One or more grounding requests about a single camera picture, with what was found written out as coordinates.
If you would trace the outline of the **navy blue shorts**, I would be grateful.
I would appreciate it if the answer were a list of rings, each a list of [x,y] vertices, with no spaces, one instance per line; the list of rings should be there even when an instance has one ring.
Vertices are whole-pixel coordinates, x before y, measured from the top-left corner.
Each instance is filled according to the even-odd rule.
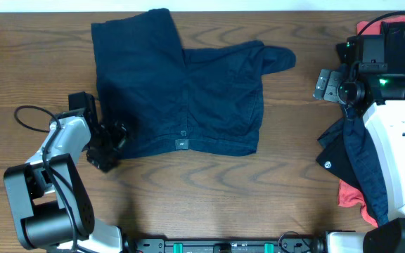
[[[296,63],[290,49],[261,41],[185,49],[166,8],[94,23],[91,35],[103,118],[122,122],[129,134],[124,159],[178,150],[255,153],[262,77]]]

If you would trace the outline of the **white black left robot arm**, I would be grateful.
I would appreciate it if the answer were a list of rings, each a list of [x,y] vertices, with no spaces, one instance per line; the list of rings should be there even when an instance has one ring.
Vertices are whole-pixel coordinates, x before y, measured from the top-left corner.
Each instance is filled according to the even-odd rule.
[[[50,117],[38,151],[4,173],[19,243],[46,252],[128,252],[122,230],[95,217],[77,171],[82,152],[96,168],[112,169],[127,138],[124,126],[99,123],[89,106]]]

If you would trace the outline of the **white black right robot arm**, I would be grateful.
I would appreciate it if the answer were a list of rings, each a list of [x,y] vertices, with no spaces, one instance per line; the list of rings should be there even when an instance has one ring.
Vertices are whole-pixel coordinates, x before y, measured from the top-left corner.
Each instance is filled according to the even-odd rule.
[[[357,184],[377,227],[366,233],[329,231],[315,252],[405,252],[405,74],[386,64],[354,63],[320,71],[314,97],[344,111],[319,164]]]

